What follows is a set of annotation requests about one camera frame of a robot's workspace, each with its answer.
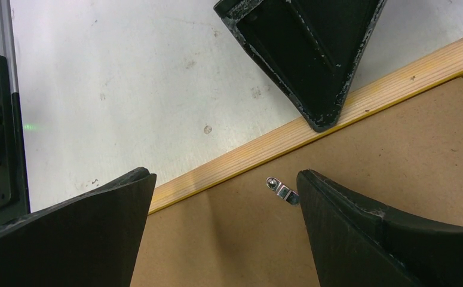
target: white floor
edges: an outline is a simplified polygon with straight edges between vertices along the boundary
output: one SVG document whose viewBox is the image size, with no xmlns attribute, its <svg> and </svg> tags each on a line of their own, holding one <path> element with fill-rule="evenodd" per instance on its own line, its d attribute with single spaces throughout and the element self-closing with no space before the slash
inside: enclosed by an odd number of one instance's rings
<svg viewBox="0 0 463 287">
<path fill-rule="evenodd" d="M 216 2 L 11 0 L 33 211 L 138 166 L 162 184 L 299 116 Z M 463 0 L 389 0 L 353 88 L 461 37 Z"/>
</svg>

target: wooden board edge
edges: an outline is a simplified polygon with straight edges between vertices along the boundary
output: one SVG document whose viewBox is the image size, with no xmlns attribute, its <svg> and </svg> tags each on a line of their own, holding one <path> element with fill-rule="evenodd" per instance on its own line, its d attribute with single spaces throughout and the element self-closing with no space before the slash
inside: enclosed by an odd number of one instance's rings
<svg viewBox="0 0 463 287">
<path fill-rule="evenodd" d="M 300 117 L 156 188 L 149 214 L 173 205 L 406 99 L 463 76 L 463 38 L 348 95 L 334 128 Z"/>
</svg>

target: metal bolt head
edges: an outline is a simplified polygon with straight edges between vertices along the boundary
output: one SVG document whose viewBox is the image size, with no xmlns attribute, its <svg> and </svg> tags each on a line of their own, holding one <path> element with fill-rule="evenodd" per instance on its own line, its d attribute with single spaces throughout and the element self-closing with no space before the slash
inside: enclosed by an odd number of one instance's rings
<svg viewBox="0 0 463 287">
<path fill-rule="evenodd" d="M 266 186 L 270 189 L 274 190 L 277 187 L 277 180 L 275 178 L 267 178 L 266 179 Z"/>
</svg>

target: cardboard surface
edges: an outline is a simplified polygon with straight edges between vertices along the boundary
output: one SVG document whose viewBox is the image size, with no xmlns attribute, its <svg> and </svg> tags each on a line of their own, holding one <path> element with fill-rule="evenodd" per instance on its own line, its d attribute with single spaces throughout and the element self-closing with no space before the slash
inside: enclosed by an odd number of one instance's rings
<svg viewBox="0 0 463 287">
<path fill-rule="evenodd" d="M 463 225 L 463 79 L 436 87 L 149 216 L 132 286 L 318 286 L 296 189 L 314 169 L 429 219 Z"/>
</svg>

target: black panel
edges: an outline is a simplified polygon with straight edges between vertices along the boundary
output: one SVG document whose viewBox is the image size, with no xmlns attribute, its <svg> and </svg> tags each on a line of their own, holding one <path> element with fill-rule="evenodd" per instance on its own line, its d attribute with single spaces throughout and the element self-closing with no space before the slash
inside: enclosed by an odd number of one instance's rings
<svg viewBox="0 0 463 287">
<path fill-rule="evenodd" d="M 384 0 L 221 0 L 215 11 L 317 132 L 334 126 Z"/>
<path fill-rule="evenodd" d="M 29 211 L 20 98 L 10 93 L 8 63 L 0 56 L 0 224 Z"/>
</svg>

